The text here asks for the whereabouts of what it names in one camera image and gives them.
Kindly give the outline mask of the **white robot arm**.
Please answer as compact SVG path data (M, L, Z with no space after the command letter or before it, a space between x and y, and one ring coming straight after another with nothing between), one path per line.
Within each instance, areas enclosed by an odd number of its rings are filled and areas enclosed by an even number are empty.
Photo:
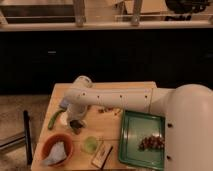
M165 119L164 171L213 171L213 90L199 84L177 88L98 89L79 76L60 105L70 120L89 105L121 108Z

